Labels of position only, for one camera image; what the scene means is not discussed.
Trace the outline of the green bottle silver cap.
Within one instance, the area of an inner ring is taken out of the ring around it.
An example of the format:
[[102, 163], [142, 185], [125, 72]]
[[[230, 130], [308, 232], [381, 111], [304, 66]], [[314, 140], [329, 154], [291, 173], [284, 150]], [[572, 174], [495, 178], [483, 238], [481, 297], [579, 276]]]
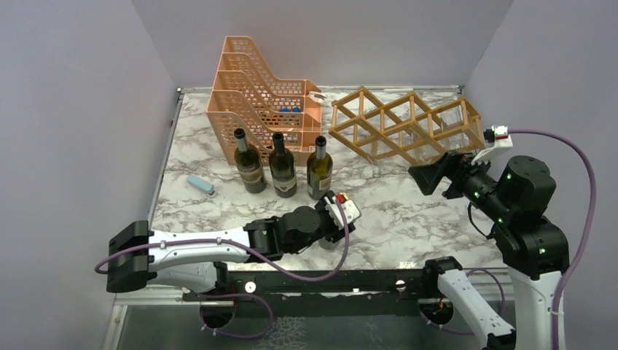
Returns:
[[307, 160], [308, 193], [312, 199], [319, 200], [330, 189], [333, 160], [326, 151], [324, 136], [316, 138], [316, 148]]

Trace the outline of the dark green wine bottle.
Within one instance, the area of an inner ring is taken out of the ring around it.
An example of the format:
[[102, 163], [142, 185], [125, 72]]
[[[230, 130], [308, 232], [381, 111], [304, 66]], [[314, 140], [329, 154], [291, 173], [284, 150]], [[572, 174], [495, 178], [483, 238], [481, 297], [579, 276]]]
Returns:
[[268, 162], [275, 193], [282, 198], [290, 198], [297, 192], [295, 160], [292, 152], [284, 144], [284, 135], [275, 132], [272, 135], [273, 151]]

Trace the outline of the dark bottle brown label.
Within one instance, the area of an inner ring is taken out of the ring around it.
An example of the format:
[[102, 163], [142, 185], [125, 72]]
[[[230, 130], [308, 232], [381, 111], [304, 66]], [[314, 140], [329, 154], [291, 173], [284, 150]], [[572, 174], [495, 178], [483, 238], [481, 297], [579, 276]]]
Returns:
[[260, 193], [267, 182], [258, 149], [249, 143], [243, 128], [236, 128], [233, 136], [237, 144], [234, 160], [243, 185], [249, 193]]

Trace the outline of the red bottle gold cap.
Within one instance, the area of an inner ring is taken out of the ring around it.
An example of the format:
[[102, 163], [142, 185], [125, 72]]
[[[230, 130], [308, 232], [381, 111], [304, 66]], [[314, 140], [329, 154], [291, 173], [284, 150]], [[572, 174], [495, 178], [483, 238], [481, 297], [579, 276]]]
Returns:
[[318, 244], [322, 249], [335, 250], [340, 245], [340, 240], [332, 240], [330, 238], [321, 238], [318, 240]]

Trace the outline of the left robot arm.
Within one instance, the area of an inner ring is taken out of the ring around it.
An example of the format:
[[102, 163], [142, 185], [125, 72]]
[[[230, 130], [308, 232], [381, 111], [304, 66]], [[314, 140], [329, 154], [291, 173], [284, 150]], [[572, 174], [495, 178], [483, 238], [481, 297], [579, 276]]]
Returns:
[[327, 192], [315, 206], [244, 226], [201, 233], [170, 233], [148, 221], [129, 224], [109, 240], [108, 256], [95, 266], [107, 277], [111, 293], [134, 292], [149, 284], [183, 287], [223, 298], [229, 280], [225, 263], [266, 263], [276, 270], [286, 254], [299, 254], [313, 243], [347, 241], [361, 210], [347, 194]]

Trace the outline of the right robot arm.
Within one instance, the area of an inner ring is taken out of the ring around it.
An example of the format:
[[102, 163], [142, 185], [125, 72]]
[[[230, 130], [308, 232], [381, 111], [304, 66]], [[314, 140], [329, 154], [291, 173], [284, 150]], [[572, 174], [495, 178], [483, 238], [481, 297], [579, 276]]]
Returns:
[[544, 162], [525, 155], [512, 157], [499, 179], [488, 174], [489, 167], [449, 151], [409, 173], [424, 195], [449, 179], [445, 198], [467, 198], [493, 221], [490, 235], [512, 282], [515, 324], [488, 305], [453, 257], [426, 261], [421, 289], [432, 297], [445, 296], [483, 349], [550, 349], [564, 342], [552, 319], [561, 311], [557, 286], [569, 266], [567, 238], [544, 214], [555, 180]]

